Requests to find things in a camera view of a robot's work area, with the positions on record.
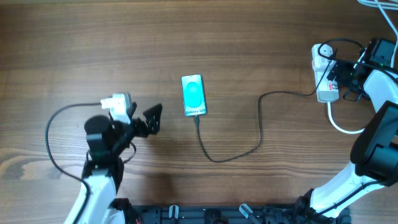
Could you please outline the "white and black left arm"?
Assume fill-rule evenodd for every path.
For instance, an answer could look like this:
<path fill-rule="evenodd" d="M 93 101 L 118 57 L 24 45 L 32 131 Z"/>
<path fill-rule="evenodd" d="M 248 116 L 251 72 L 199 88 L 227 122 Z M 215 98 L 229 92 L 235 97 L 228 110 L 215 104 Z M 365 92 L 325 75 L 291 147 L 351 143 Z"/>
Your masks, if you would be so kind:
<path fill-rule="evenodd" d="M 80 193 L 65 223 L 139 223 L 140 215 L 128 198 L 117 198 L 124 174 L 123 150 L 136 148 L 134 137 L 146 138 L 160 129 L 162 105 L 143 112 L 145 120 L 134 119 L 136 103 L 117 109 L 122 113 L 98 115 L 86 121 L 90 158 L 85 161 Z"/>

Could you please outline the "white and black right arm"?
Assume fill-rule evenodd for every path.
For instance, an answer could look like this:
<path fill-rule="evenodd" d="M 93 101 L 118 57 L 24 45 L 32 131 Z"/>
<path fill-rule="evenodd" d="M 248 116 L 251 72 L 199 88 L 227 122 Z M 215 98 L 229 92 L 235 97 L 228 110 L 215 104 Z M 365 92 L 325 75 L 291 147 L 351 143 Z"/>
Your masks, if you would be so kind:
<path fill-rule="evenodd" d="M 359 96 L 366 96 L 375 115 L 354 142 L 350 162 L 321 187 L 297 199 L 290 212 L 294 223 L 338 223 L 340 213 L 364 195 L 397 183 L 397 71 L 395 43 L 372 39 L 358 61 L 335 77 Z"/>

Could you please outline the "blue Galaxy smartphone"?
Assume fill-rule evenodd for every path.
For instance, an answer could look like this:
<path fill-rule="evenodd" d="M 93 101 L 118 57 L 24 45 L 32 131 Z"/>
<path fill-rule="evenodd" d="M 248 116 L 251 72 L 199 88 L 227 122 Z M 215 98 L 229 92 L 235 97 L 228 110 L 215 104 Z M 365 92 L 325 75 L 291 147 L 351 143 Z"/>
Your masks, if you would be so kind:
<path fill-rule="evenodd" d="M 183 107 L 185 116 L 207 113 L 203 79 L 200 74 L 181 77 Z"/>

